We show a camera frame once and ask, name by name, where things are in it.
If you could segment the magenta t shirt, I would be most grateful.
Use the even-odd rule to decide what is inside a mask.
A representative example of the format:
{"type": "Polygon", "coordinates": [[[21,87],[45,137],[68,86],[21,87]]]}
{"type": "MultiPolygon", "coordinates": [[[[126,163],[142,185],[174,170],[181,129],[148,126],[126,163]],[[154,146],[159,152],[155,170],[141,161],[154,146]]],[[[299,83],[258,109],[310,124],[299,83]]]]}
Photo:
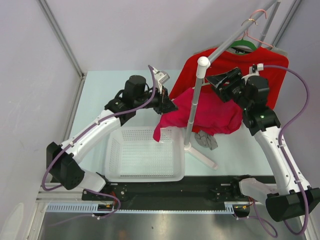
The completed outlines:
{"type": "MultiPolygon", "coordinates": [[[[161,139],[161,128],[187,126],[193,95],[194,89],[191,87],[181,93],[176,90],[171,91],[170,98],[178,110],[161,116],[153,132],[155,141],[159,142],[161,139]]],[[[207,85],[200,91],[192,131],[194,133],[203,131],[209,135],[231,134],[240,128],[242,119],[242,109],[237,104],[232,100],[223,102],[207,85]]]]}

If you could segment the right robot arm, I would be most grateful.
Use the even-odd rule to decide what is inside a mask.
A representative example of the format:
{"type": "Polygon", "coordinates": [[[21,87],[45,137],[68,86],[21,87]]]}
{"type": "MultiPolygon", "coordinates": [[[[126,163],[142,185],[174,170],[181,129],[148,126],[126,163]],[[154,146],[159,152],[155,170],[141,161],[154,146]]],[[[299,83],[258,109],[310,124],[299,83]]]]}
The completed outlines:
{"type": "Polygon", "coordinates": [[[294,162],[284,129],[267,105],[268,80],[257,69],[243,76],[238,67],[206,79],[223,102],[233,101],[243,110],[243,123],[261,147],[275,178],[276,187],[269,187],[250,175],[236,177],[231,196],[237,201],[248,196],[264,204],[276,222],[311,213],[320,202],[320,189],[311,187],[294,162]]]}

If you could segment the pale green hanger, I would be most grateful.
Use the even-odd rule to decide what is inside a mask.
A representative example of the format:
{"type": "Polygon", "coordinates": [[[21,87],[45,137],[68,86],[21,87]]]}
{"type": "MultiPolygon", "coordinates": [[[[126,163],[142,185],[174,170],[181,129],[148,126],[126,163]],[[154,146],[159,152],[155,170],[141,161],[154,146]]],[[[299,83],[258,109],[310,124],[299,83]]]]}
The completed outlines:
{"type": "Polygon", "coordinates": [[[192,89],[196,89],[196,87],[205,87],[205,86],[211,86],[214,87],[215,85],[212,82],[209,82],[207,78],[200,78],[200,79],[196,79],[195,81],[195,85],[192,87],[192,89]]]}

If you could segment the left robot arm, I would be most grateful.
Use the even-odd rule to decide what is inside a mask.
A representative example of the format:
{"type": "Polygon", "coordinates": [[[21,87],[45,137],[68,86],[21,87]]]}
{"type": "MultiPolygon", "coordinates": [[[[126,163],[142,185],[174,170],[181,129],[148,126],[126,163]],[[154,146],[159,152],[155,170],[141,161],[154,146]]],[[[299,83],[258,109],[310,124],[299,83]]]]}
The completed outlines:
{"type": "Polygon", "coordinates": [[[46,171],[41,183],[45,191],[50,191],[45,181],[51,175],[59,187],[66,190],[88,189],[100,200],[110,196],[107,180],[99,173],[82,169],[79,164],[95,145],[133,118],[138,110],[153,109],[159,115],[178,110],[164,87],[169,75],[152,68],[151,78],[152,87],[149,87],[143,76],[130,76],[124,88],[86,128],[60,144],[52,142],[47,146],[46,171]]]}

